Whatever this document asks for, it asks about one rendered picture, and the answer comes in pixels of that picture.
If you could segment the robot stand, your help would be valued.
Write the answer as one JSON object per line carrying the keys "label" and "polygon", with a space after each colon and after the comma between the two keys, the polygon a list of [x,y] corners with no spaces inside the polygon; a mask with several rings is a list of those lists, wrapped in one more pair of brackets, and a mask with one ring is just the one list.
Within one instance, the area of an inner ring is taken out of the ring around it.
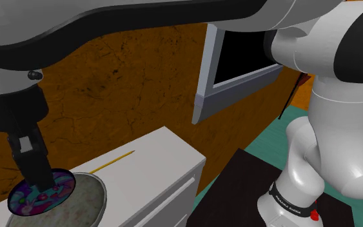
{"label": "robot stand", "polygon": [[186,227],[266,227],[257,200],[281,170],[238,149],[188,218]]}

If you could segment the grey framed window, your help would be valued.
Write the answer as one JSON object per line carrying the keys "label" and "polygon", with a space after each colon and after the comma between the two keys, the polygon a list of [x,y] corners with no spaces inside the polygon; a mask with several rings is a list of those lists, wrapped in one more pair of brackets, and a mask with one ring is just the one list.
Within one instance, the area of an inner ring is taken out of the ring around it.
{"label": "grey framed window", "polygon": [[216,83],[215,76],[221,56],[225,31],[209,24],[206,30],[204,50],[197,92],[195,94],[192,124],[197,124],[241,99],[273,83],[283,66],[271,64],[239,74],[233,79]]}

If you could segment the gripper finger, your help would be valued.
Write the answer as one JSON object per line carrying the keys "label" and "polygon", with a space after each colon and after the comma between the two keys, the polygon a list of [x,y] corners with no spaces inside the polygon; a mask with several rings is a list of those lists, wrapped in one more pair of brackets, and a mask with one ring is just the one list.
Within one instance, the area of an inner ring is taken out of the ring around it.
{"label": "gripper finger", "polygon": [[7,140],[12,151],[12,158],[15,161],[22,176],[29,186],[36,186],[42,191],[42,149],[39,139],[39,130],[31,130],[24,137],[19,137],[15,133],[8,134]]}
{"label": "gripper finger", "polygon": [[35,185],[40,192],[44,192],[55,186],[54,177],[47,155],[48,150],[43,140],[43,136],[37,124],[31,131],[32,147],[36,154],[37,179]]}

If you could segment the white chest of drawers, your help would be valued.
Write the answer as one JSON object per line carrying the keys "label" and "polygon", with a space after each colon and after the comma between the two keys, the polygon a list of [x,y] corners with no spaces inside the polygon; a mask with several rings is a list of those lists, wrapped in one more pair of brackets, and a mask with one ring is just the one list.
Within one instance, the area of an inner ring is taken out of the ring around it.
{"label": "white chest of drawers", "polygon": [[[106,186],[107,202],[98,227],[186,227],[205,157],[166,127],[72,169],[93,173]],[[0,202],[0,227],[12,214]]]}

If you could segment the grey round bowl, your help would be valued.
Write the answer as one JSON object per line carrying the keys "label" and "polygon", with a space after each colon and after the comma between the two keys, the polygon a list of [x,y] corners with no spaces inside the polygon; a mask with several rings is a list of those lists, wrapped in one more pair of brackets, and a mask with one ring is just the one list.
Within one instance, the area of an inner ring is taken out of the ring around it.
{"label": "grey round bowl", "polygon": [[106,186],[96,175],[73,174],[75,189],[62,204],[34,216],[12,214],[6,227],[98,227],[106,208]]}

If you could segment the colourful round patterned disc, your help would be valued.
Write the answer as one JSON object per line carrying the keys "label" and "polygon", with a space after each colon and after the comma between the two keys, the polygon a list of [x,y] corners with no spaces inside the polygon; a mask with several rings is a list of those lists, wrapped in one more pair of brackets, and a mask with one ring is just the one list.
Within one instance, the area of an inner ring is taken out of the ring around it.
{"label": "colourful round patterned disc", "polygon": [[55,185],[40,192],[36,185],[29,186],[25,180],[19,182],[7,198],[7,208],[21,217],[29,217],[47,212],[62,204],[75,189],[76,180],[72,172],[54,168],[52,170]]}

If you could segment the yellow pencil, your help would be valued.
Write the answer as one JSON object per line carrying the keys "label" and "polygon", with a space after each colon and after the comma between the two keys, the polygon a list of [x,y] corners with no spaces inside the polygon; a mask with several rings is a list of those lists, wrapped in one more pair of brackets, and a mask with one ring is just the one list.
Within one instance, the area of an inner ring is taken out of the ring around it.
{"label": "yellow pencil", "polygon": [[126,156],[132,154],[133,152],[135,152],[135,150],[132,150],[132,151],[130,151],[130,152],[128,152],[128,153],[126,153],[126,154],[124,154],[124,155],[122,155],[122,156],[120,156],[120,157],[118,157],[118,158],[116,158],[116,159],[114,159],[114,160],[112,160],[110,162],[108,162],[108,163],[105,163],[104,165],[102,165],[102,166],[100,166],[100,167],[98,167],[98,168],[96,168],[96,169],[94,169],[94,170],[92,170],[92,171],[90,171],[88,173],[89,174],[93,174],[95,172],[98,172],[99,170],[101,170],[103,168],[106,168],[107,166],[109,166],[109,165],[111,165],[111,164],[113,164],[113,163],[115,163],[115,162],[117,162],[117,161],[125,158]]}

